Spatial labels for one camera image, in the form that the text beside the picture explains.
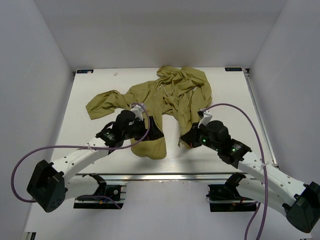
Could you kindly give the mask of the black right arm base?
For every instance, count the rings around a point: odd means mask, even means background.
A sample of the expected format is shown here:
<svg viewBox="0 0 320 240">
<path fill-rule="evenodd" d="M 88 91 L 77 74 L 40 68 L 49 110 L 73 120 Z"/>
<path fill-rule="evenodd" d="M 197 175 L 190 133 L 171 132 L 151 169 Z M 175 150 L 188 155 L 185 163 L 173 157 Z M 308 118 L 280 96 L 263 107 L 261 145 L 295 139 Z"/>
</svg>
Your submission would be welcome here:
<svg viewBox="0 0 320 240">
<path fill-rule="evenodd" d="M 210 212 L 254 212 L 257 202 L 241 196 L 237 190 L 240 181 L 246 178 L 242 173 L 233 173 L 224 184 L 209 184 L 206 198 L 209 201 Z"/>
</svg>

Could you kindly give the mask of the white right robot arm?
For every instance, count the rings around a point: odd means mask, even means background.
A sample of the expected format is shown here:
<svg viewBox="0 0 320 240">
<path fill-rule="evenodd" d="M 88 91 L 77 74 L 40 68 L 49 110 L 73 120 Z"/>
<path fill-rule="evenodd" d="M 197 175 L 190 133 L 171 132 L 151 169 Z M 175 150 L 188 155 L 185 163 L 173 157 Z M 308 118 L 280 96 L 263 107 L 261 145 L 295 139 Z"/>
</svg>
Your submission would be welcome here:
<svg viewBox="0 0 320 240">
<path fill-rule="evenodd" d="M 191 148 L 205 146 L 216 151 L 223 162 L 240 170 L 224 184 L 229 198 L 236 200 L 241 196 L 261 203 L 268 199 L 270 208 L 303 233 L 310 233 L 319 221 L 319 184 L 306 184 L 272 165 L 263 164 L 249 146 L 231 138 L 221 121 L 206 125 L 196 122 L 180 139 Z"/>
</svg>

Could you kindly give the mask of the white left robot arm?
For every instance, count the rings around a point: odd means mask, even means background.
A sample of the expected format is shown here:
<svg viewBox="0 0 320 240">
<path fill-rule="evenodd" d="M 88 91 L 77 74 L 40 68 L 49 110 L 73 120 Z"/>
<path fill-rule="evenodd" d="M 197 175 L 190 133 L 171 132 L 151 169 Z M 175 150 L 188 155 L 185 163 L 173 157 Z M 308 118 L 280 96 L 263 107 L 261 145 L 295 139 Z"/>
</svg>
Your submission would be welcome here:
<svg viewBox="0 0 320 240">
<path fill-rule="evenodd" d="M 115 121 L 105 125 L 83 149 L 77 148 L 69 155 L 51 162 L 42 160 L 37 163 L 27 192 L 47 213 L 56 210 L 64 200 L 71 198 L 116 204 L 120 200 L 119 185 L 109 187 L 96 173 L 82 176 L 78 173 L 122 147 L 126 140 L 150 143 L 163 136 L 152 116 L 145 122 L 140 113 L 123 110 Z"/>
</svg>

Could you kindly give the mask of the olive green jacket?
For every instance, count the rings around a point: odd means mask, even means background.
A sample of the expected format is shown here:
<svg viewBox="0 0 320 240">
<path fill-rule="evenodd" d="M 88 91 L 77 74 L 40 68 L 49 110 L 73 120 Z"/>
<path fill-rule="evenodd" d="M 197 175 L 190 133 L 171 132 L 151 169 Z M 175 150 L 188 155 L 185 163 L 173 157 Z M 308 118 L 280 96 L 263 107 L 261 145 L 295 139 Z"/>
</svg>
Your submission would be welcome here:
<svg viewBox="0 0 320 240">
<path fill-rule="evenodd" d="M 163 115 L 170 115 L 177 120 L 183 136 L 199 122 L 198 111 L 211 104 L 211 85 L 203 71 L 192 67 L 162 66 L 157 76 L 157 80 L 131 86 L 125 94 L 110 90 L 96 95 L 85 107 L 90 119 L 105 117 L 118 108 L 127 110 L 132 103 L 143 103 L 159 130 L 163 129 Z"/>
</svg>

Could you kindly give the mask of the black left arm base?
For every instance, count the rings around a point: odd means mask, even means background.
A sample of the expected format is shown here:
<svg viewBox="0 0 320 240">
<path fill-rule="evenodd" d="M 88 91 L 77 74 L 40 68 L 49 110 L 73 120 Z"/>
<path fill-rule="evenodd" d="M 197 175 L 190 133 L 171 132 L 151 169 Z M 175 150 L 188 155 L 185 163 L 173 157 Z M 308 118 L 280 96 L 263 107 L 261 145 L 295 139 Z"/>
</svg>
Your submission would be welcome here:
<svg viewBox="0 0 320 240">
<path fill-rule="evenodd" d="M 74 186 L 74 209 L 120 210 L 124 205 L 127 184 L 107 181 L 96 173 L 76 175 L 71 179 Z"/>
</svg>

